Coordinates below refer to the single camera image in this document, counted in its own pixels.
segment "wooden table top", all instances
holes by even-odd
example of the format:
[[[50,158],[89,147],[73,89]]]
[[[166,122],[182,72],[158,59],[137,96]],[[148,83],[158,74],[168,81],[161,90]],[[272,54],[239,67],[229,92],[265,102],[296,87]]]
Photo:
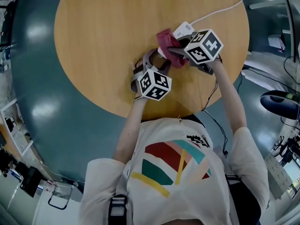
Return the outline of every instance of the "wooden table top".
[[[131,62],[158,47],[156,34],[175,30],[239,0],[61,0],[54,26],[60,63],[73,85],[90,101],[127,117],[135,94],[130,90]],[[232,82],[238,77],[249,44],[243,3],[193,25],[213,29],[224,44],[223,64]],[[184,117],[200,111],[215,77],[186,65],[171,68],[172,90],[160,102],[147,103],[143,118]],[[219,90],[210,104],[220,98]]]

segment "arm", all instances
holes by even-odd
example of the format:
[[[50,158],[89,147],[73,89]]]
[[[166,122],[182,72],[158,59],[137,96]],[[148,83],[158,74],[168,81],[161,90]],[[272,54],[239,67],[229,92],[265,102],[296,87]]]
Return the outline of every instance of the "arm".
[[[219,59],[209,63],[216,75],[224,102],[225,112],[233,134],[241,127],[247,127],[246,115],[242,101]]]
[[[140,124],[146,103],[146,98],[141,98],[133,103],[119,137],[113,159],[124,164],[131,159],[139,136]]]

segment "teal floor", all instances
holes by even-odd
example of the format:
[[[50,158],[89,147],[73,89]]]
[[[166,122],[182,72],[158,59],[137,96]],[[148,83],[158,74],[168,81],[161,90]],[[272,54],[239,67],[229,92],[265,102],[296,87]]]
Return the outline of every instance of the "teal floor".
[[[55,173],[84,180],[89,161],[112,156],[125,119],[94,105],[65,75],[53,35],[59,1],[19,0],[13,25],[13,82],[23,119],[45,164]],[[251,26],[250,22],[250,46],[255,47]],[[261,107],[259,97],[264,92],[265,89],[243,79],[240,96],[248,127],[263,156],[282,128],[280,118]],[[207,110],[224,128],[230,150],[232,135],[222,100]],[[197,116],[206,125],[213,142],[223,144],[224,138],[214,121],[205,113]]]

